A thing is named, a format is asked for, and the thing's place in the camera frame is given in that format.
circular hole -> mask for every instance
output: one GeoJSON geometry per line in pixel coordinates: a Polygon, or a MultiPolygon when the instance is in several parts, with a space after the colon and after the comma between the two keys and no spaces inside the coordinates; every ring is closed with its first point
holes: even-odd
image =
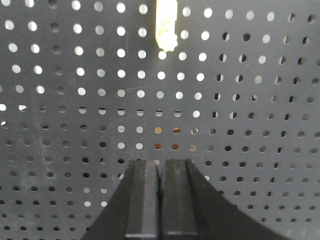
{"type": "Polygon", "coordinates": [[[244,42],[248,42],[250,40],[250,37],[251,37],[250,34],[246,33],[246,34],[243,35],[242,39],[243,39],[244,42]]]}
{"type": "Polygon", "coordinates": [[[316,21],[316,16],[311,14],[307,19],[309,24],[313,24],[316,21]]]}
{"type": "Polygon", "coordinates": [[[207,150],[209,152],[213,151],[215,149],[215,147],[213,145],[208,146],[207,150]]]}
{"type": "Polygon", "coordinates": [[[136,95],[138,98],[143,98],[145,96],[145,92],[143,90],[139,90],[136,92],[136,95]]]}
{"type": "Polygon", "coordinates": [[[126,72],[122,69],[118,70],[117,75],[119,78],[123,79],[126,76],[126,72]]]}
{"type": "Polygon", "coordinates": [[[237,113],[233,111],[229,114],[229,117],[230,119],[235,119],[237,117],[237,113]]]}
{"type": "Polygon", "coordinates": [[[122,2],[119,2],[116,5],[116,10],[118,11],[118,13],[123,14],[126,11],[126,5],[124,3],[122,3],[122,2]]]}
{"type": "Polygon", "coordinates": [[[81,8],[81,3],[78,0],[73,0],[71,2],[71,7],[73,10],[78,11],[81,8]]]}
{"type": "Polygon", "coordinates": [[[209,33],[208,31],[202,32],[202,34],[201,34],[201,39],[202,39],[203,41],[207,41],[207,40],[209,39],[209,37],[210,37],[210,33],[209,33]]]}
{"type": "Polygon", "coordinates": [[[148,6],[145,5],[145,4],[141,4],[141,5],[139,6],[139,12],[140,12],[142,15],[147,14],[147,12],[148,12],[148,6]]]}
{"type": "Polygon", "coordinates": [[[145,50],[139,50],[139,51],[138,51],[138,57],[139,57],[140,59],[145,59],[146,56],[147,56],[147,53],[146,53],[145,50]]]}
{"type": "Polygon", "coordinates": [[[213,118],[213,119],[218,118],[218,116],[219,116],[219,113],[218,113],[217,111],[214,111],[214,112],[212,113],[212,118],[213,118]]]}
{"type": "Polygon", "coordinates": [[[289,35],[285,35],[283,37],[283,44],[288,44],[291,41],[291,37],[289,35]]]}
{"type": "Polygon", "coordinates": [[[8,7],[11,4],[11,0],[1,0],[3,6],[8,7]]]}
{"type": "Polygon", "coordinates": [[[231,9],[228,9],[227,11],[225,11],[224,15],[226,19],[232,19],[232,17],[234,16],[234,12],[231,9]]]}
{"type": "Polygon", "coordinates": [[[79,87],[78,88],[78,94],[80,96],[84,96],[84,95],[86,95],[86,90],[83,87],[79,87]]]}
{"type": "Polygon", "coordinates": [[[275,20],[275,17],[276,17],[275,13],[271,11],[267,14],[266,19],[268,22],[272,22],[273,20],[275,20]]]}
{"type": "Polygon", "coordinates": [[[59,25],[57,23],[51,23],[50,25],[52,32],[57,33],[59,32],[59,25]]]}
{"type": "Polygon", "coordinates": [[[200,100],[201,98],[202,98],[201,92],[197,92],[196,94],[194,94],[194,99],[195,100],[200,100]]]}
{"type": "Polygon", "coordinates": [[[116,33],[120,37],[123,37],[124,35],[126,35],[126,29],[123,26],[118,26],[118,28],[116,29],[116,33]]]}
{"type": "Polygon", "coordinates": [[[159,127],[159,126],[157,126],[157,127],[154,129],[154,132],[155,132],[156,134],[160,134],[160,133],[162,132],[162,128],[159,127]]]}
{"type": "Polygon", "coordinates": [[[74,24],[73,25],[73,31],[76,33],[76,34],[80,34],[82,32],[82,26],[78,23],[74,24]]]}
{"type": "Polygon", "coordinates": [[[198,117],[200,117],[200,112],[199,111],[194,111],[193,113],[192,113],[192,116],[194,117],[194,118],[198,118],[198,117]]]}
{"type": "Polygon", "coordinates": [[[241,63],[241,64],[243,64],[246,60],[247,60],[247,56],[246,55],[241,55],[239,57],[239,63],[241,63]]]}
{"type": "Polygon", "coordinates": [[[11,69],[12,69],[12,71],[13,71],[15,74],[18,74],[18,73],[21,72],[20,66],[19,66],[19,65],[16,65],[16,64],[12,65],[11,69]]]}
{"type": "Polygon", "coordinates": [[[244,134],[245,134],[246,136],[251,136],[252,131],[251,131],[251,130],[246,130],[246,131],[244,132],[244,134]]]}
{"type": "Polygon", "coordinates": [[[8,30],[13,30],[15,28],[15,24],[11,20],[6,20],[5,28],[8,30]]]}
{"type": "Polygon", "coordinates": [[[119,148],[119,149],[124,149],[125,146],[126,146],[126,145],[125,145],[123,142],[119,142],[119,143],[118,143],[118,148],[119,148]]]}
{"type": "Polygon", "coordinates": [[[119,48],[116,52],[119,58],[124,58],[126,56],[126,51],[123,50],[122,48],[119,48]]]}
{"type": "Polygon", "coordinates": [[[189,37],[189,32],[187,30],[182,30],[180,37],[181,39],[186,40],[189,37]]]}
{"type": "Polygon", "coordinates": [[[180,52],[179,53],[179,60],[184,61],[187,59],[187,54],[185,52],[180,52]]]}
{"type": "Polygon", "coordinates": [[[165,60],[166,58],[167,58],[167,53],[165,52],[165,51],[160,51],[159,53],[158,53],[158,58],[160,59],[160,60],[165,60]]]}
{"type": "Polygon", "coordinates": [[[96,10],[99,13],[102,12],[102,10],[104,9],[104,6],[100,1],[96,1],[93,7],[94,7],[94,10],[96,10]]]}
{"type": "Polygon", "coordinates": [[[311,81],[311,84],[312,84],[313,86],[317,85],[318,83],[319,83],[319,79],[318,79],[318,78],[314,78],[314,79],[312,79],[312,81],[311,81]]]}
{"type": "Polygon", "coordinates": [[[22,94],[24,92],[24,87],[21,85],[15,86],[15,91],[19,94],[22,94]]]}
{"type": "Polygon", "coordinates": [[[182,81],[185,79],[185,74],[183,72],[179,72],[177,75],[176,75],[176,78],[179,80],[179,81],[182,81]]]}
{"type": "Polygon", "coordinates": [[[296,19],[296,15],[294,13],[289,14],[288,23],[292,23],[296,19]]]}
{"type": "Polygon", "coordinates": [[[95,33],[96,33],[97,35],[100,35],[100,36],[101,36],[101,35],[104,34],[104,32],[105,32],[105,29],[104,29],[103,26],[98,25],[98,26],[95,27],[95,33]]]}
{"type": "Polygon", "coordinates": [[[215,134],[216,134],[216,129],[211,128],[210,131],[209,131],[209,135],[213,136],[215,134]]]}
{"type": "Polygon", "coordinates": [[[226,151],[226,152],[230,152],[231,151],[231,146],[226,146],[225,148],[224,148],[224,150],[226,151]]]}
{"type": "Polygon", "coordinates": [[[147,36],[147,30],[144,27],[139,28],[138,34],[141,38],[145,38],[147,36]]]}
{"type": "Polygon", "coordinates": [[[230,39],[230,34],[228,32],[225,32],[224,34],[222,34],[222,40],[223,41],[228,41],[230,39]]]}
{"type": "Polygon", "coordinates": [[[183,8],[182,14],[183,14],[184,17],[189,17],[191,15],[190,7],[186,6],[185,8],[183,8]]]}
{"type": "Polygon", "coordinates": [[[196,75],[196,80],[197,80],[198,82],[202,82],[204,79],[205,79],[205,75],[204,75],[203,73],[198,73],[198,74],[196,75]]]}
{"type": "Polygon", "coordinates": [[[219,56],[219,61],[220,61],[221,63],[224,63],[226,60],[227,60],[227,55],[221,54],[221,55],[219,56]]]}
{"type": "Polygon", "coordinates": [[[244,80],[244,77],[242,75],[237,75],[235,77],[235,82],[236,83],[241,83],[244,80]]]}
{"type": "Polygon", "coordinates": [[[53,50],[54,54],[56,54],[56,55],[60,55],[62,52],[61,47],[57,46],[57,45],[53,46],[52,50],[53,50]]]}
{"type": "Polygon", "coordinates": [[[211,18],[212,13],[213,13],[212,9],[208,7],[204,10],[203,15],[205,18],[208,19],[208,18],[211,18]]]}
{"type": "Polygon", "coordinates": [[[156,144],[154,145],[154,149],[155,149],[155,150],[161,149],[161,144],[160,144],[160,143],[156,143],[156,144]]]}
{"type": "Polygon", "coordinates": [[[173,144],[173,145],[171,146],[171,148],[172,148],[172,150],[178,150],[179,145],[178,145],[178,144],[173,144]]]}
{"type": "Polygon", "coordinates": [[[180,133],[180,128],[179,127],[175,127],[174,129],[173,129],[173,133],[174,134],[179,134],[180,133]]]}
{"type": "Polygon", "coordinates": [[[16,53],[18,51],[18,46],[14,43],[9,43],[8,48],[12,53],[16,53]]]}
{"type": "Polygon", "coordinates": [[[248,11],[245,17],[248,21],[251,21],[252,19],[254,19],[255,13],[253,11],[248,11]]]}
{"type": "Polygon", "coordinates": [[[262,38],[262,41],[263,41],[264,44],[269,43],[270,40],[271,40],[271,37],[270,37],[269,34],[264,35],[263,38],[262,38]]]}
{"type": "Polygon", "coordinates": [[[181,91],[178,91],[175,94],[175,98],[178,99],[178,100],[181,100],[183,97],[184,97],[184,94],[181,91]]]}
{"type": "Polygon", "coordinates": [[[85,70],[82,67],[78,67],[76,69],[76,74],[80,77],[82,77],[83,75],[85,75],[85,70]]]}
{"type": "Polygon", "coordinates": [[[196,149],[197,149],[197,146],[194,145],[194,144],[192,144],[192,145],[189,146],[189,150],[190,150],[191,152],[194,152],[196,149]]]}
{"type": "Polygon", "coordinates": [[[229,136],[233,135],[235,133],[235,131],[233,129],[229,129],[226,134],[228,134],[229,136]]]}
{"type": "Polygon", "coordinates": [[[192,128],[191,129],[191,134],[192,135],[197,135],[198,134],[198,129],[197,128],[192,128]]]}
{"type": "Polygon", "coordinates": [[[166,73],[164,73],[163,71],[158,72],[157,77],[159,80],[163,80],[166,78],[166,73]]]}
{"type": "Polygon", "coordinates": [[[264,55],[260,56],[258,59],[259,64],[265,64],[266,61],[267,61],[267,58],[264,55]]]}
{"type": "Polygon", "coordinates": [[[39,85],[39,86],[36,87],[36,92],[38,94],[44,94],[45,93],[45,88],[43,86],[39,85]]]}

pegboard hole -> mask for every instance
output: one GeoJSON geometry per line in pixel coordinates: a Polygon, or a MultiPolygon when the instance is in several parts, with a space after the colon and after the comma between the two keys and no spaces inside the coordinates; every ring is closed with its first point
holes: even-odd
{"type": "Polygon", "coordinates": [[[202,34],[201,34],[201,39],[203,41],[207,41],[210,37],[210,33],[208,31],[203,31],[202,34]]]}
{"type": "Polygon", "coordinates": [[[255,13],[253,12],[253,11],[248,11],[247,13],[246,13],[246,19],[248,20],[248,21],[251,21],[251,20],[253,20],[254,19],[254,17],[255,17],[255,13]]]}
{"type": "Polygon", "coordinates": [[[38,94],[44,94],[45,93],[45,88],[43,86],[39,85],[39,86],[36,87],[36,92],[38,94]]]}
{"type": "Polygon", "coordinates": [[[5,7],[9,7],[11,4],[11,0],[1,0],[1,3],[5,7]]]}
{"type": "Polygon", "coordinates": [[[288,16],[288,23],[294,22],[296,19],[296,15],[294,13],[289,14],[288,16]]]}
{"type": "Polygon", "coordinates": [[[139,28],[138,35],[141,38],[145,38],[147,36],[147,30],[144,27],[139,28]]]}
{"type": "Polygon", "coordinates": [[[71,7],[73,10],[78,11],[81,8],[81,3],[78,0],[73,0],[71,2],[71,7]]]}
{"type": "Polygon", "coordinates": [[[182,10],[182,15],[184,17],[189,17],[191,15],[190,7],[188,7],[188,6],[184,7],[183,10],[182,10]]]}
{"type": "Polygon", "coordinates": [[[270,40],[271,40],[271,37],[270,37],[269,34],[264,35],[263,38],[262,38],[262,41],[263,41],[264,44],[269,43],[270,40]]]}
{"type": "Polygon", "coordinates": [[[212,9],[208,7],[204,10],[203,15],[205,18],[208,19],[208,18],[211,18],[212,13],[213,13],[212,9]]]}
{"type": "Polygon", "coordinates": [[[155,150],[159,150],[159,149],[161,149],[161,144],[160,143],[156,143],[155,145],[154,145],[154,149],[155,150]]]}
{"type": "Polygon", "coordinates": [[[266,19],[268,22],[272,22],[273,20],[275,20],[275,17],[276,17],[275,13],[271,11],[267,14],[266,19]]]}
{"type": "Polygon", "coordinates": [[[234,11],[232,11],[231,9],[228,9],[227,11],[225,11],[224,16],[226,19],[232,19],[232,17],[234,16],[234,11]]]}
{"type": "Polygon", "coordinates": [[[173,144],[171,146],[172,150],[178,150],[179,149],[179,145],[178,144],[173,144]]]}
{"type": "Polygon", "coordinates": [[[196,149],[197,149],[197,146],[194,145],[194,144],[191,144],[191,145],[189,146],[189,150],[190,150],[191,152],[194,152],[196,149]]]}
{"type": "Polygon", "coordinates": [[[303,39],[302,39],[302,44],[303,45],[308,45],[310,43],[310,38],[305,36],[303,39]]]}
{"type": "Polygon", "coordinates": [[[225,32],[224,34],[222,34],[222,40],[223,41],[228,41],[230,39],[230,34],[228,32],[225,32]]]}
{"type": "Polygon", "coordinates": [[[182,30],[180,37],[181,39],[186,40],[189,37],[189,32],[187,30],[182,30]]]}
{"type": "Polygon", "coordinates": [[[311,14],[307,19],[309,24],[313,24],[316,21],[316,16],[311,14]]]}
{"type": "Polygon", "coordinates": [[[283,37],[283,44],[288,44],[291,41],[291,37],[289,35],[285,35],[283,37]]]}
{"type": "Polygon", "coordinates": [[[244,42],[248,42],[250,40],[250,37],[251,37],[250,34],[246,33],[246,34],[243,35],[242,39],[243,39],[244,42]]]}
{"type": "Polygon", "coordinates": [[[28,23],[28,28],[29,28],[30,31],[34,32],[34,31],[37,30],[38,26],[34,21],[30,21],[28,23]]]}

pegboard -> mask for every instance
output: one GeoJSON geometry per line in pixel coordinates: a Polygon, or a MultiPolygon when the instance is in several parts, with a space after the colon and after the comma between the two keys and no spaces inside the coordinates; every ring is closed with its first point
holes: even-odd
{"type": "Polygon", "coordinates": [[[165,53],[155,0],[0,1],[1,239],[80,240],[132,159],[319,239],[320,2],[178,3],[165,53]]]}

gray pegboard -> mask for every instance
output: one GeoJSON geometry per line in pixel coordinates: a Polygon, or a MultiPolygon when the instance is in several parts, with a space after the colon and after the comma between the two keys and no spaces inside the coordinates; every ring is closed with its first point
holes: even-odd
{"type": "Polygon", "coordinates": [[[155,2],[1,0],[1,239],[80,240],[128,160],[187,158],[319,239],[320,2],[180,0],[167,54],[155,2]]]}

yellow object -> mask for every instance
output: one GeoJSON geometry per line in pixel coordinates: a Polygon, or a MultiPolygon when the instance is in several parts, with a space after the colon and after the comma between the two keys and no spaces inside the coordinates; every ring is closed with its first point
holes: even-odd
{"type": "Polygon", "coordinates": [[[156,1],[155,39],[165,52],[173,52],[178,46],[178,36],[175,34],[177,15],[177,0],[156,1]]]}

